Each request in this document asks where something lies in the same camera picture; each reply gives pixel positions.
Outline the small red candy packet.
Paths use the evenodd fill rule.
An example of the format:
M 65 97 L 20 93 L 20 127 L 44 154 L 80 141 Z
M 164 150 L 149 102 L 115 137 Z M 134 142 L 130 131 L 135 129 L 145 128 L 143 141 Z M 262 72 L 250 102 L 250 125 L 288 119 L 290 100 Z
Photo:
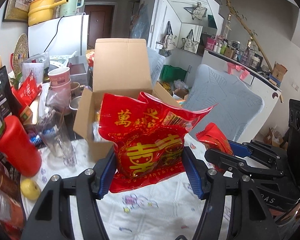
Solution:
M 203 131 L 196 133 L 196 138 L 207 150 L 215 149 L 227 155 L 234 155 L 226 136 L 213 122 L 209 123 Z

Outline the large red candy bag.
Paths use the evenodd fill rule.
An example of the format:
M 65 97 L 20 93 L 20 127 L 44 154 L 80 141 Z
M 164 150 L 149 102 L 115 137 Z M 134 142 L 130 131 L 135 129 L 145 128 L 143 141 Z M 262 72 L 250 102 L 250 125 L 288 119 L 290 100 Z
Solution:
M 184 137 L 212 109 L 189 111 L 145 92 L 137 99 L 106 93 L 98 132 L 114 144 L 117 172 L 110 191 L 131 191 L 182 173 Z

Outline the red plastic canister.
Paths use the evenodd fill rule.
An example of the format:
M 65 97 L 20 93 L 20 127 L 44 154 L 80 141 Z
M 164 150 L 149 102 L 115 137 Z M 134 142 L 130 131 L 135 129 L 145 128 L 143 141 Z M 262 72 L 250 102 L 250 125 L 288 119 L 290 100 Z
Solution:
M 6 128 L 0 137 L 0 152 L 23 176 L 35 176 L 42 164 L 40 152 L 30 142 L 23 125 L 16 116 L 7 116 L 4 121 Z

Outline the glass mug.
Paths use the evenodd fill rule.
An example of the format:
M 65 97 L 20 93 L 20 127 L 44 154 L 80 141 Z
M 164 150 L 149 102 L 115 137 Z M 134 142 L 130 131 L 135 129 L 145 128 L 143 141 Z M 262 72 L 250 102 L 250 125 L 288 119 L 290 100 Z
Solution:
M 54 109 L 49 110 L 39 118 L 37 131 L 45 146 L 50 150 L 50 163 L 53 166 L 76 166 L 76 153 L 63 114 Z

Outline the pink paper cup stack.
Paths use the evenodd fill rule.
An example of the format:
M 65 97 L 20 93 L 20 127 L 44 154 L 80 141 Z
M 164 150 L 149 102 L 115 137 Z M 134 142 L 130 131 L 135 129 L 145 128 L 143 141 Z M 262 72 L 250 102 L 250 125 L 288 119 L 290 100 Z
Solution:
M 53 92 L 53 103 L 58 108 L 68 108 L 71 100 L 70 68 L 61 67 L 48 72 L 50 89 Z

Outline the red foil packet upright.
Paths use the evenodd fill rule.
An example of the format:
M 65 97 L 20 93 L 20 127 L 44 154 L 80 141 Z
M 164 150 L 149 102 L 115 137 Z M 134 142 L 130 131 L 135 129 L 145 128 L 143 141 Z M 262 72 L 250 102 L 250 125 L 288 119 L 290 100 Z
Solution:
M 13 95 L 21 105 L 30 106 L 42 91 L 42 86 L 36 83 L 33 72 L 30 72 L 19 89 L 11 88 Z

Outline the black standing pouch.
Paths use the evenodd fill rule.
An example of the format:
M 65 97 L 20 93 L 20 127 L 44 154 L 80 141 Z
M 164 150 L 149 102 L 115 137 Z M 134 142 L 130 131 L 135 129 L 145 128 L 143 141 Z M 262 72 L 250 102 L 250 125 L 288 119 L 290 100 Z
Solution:
M 19 116 L 20 103 L 12 93 L 6 67 L 0 68 L 0 114 L 3 118 L 9 115 Z

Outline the green storage bin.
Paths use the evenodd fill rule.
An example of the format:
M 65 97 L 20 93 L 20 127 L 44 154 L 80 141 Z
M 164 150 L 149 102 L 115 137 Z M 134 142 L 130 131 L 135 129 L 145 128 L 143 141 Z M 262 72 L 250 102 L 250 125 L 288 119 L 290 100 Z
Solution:
M 187 75 L 187 71 L 171 65 L 164 65 L 160 73 L 159 80 L 163 82 L 173 82 L 175 80 L 184 81 Z

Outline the open cardboard box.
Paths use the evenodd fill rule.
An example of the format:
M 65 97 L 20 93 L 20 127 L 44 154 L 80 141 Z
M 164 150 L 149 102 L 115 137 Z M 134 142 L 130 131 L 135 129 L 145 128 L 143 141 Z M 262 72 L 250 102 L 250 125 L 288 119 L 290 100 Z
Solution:
M 93 122 L 104 94 L 137 98 L 140 92 L 152 94 L 161 101 L 179 107 L 177 101 L 160 83 L 151 82 L 151 72 L 144 39 L 99 38 L 95 43 L 93 89 L 84 89 L 74 121 L 74 132 L 88 144 L 87 158 L 96 163 L 104 158 L 112 142 L 95 142 Z

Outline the woven round mat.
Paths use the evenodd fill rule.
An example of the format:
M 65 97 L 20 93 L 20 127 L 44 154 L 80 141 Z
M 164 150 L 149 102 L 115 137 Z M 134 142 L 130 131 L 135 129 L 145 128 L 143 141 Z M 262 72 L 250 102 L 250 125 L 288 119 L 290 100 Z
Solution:
M 15 75 L 22 72 L 21 63 L 29 58 L 29 43 L 25 33 L 21 34 L 15 45 L 13 57 L 12 57 L 12 68 Z

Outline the white refrigerator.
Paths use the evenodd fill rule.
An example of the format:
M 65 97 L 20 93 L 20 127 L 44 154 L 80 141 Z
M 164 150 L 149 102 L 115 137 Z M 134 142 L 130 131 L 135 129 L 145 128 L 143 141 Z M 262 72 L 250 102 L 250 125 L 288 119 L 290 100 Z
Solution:
M 84 55 L 87 50 L 89 16 L 55 18 L 28 27 L 29 55 Z

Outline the brown entrance door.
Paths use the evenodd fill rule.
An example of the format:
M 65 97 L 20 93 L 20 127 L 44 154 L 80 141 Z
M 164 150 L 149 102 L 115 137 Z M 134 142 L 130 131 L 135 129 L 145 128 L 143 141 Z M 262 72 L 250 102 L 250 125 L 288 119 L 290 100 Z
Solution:
M 111 38 L 114 6 L 91 4 L 85 6 L 84 12 L 89 15 L 87 47 L 94 49 L 97 39 Z

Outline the yellow pot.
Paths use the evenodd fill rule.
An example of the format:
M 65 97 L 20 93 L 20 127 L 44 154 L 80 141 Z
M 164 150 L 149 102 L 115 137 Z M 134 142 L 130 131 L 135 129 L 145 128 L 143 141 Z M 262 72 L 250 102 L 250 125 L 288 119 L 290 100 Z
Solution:
M 53 19 L 54 9 L 68 2 L 69 0 L 61 0 L 59 2 L 55 2 L 55 0 L 33 0 L 30 2 L 29 7 L 28 26 Z

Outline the light green electric kettle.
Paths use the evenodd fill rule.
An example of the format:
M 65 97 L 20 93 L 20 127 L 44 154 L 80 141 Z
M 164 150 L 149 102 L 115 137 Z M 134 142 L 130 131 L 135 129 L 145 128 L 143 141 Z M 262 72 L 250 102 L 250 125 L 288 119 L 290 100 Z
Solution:
M 77 14 L 77 9 L 83 7 L 84 0 L 67 0 L 67 2 L 60 7 L 59 16 L 74 16 Z

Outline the gold framed picture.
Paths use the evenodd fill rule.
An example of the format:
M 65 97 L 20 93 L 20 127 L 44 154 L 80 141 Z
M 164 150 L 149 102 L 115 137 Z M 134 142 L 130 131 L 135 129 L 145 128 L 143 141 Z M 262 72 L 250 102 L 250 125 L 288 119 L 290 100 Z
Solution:
M 3 22 L 27 22 L 30 0 L 7 0 Z

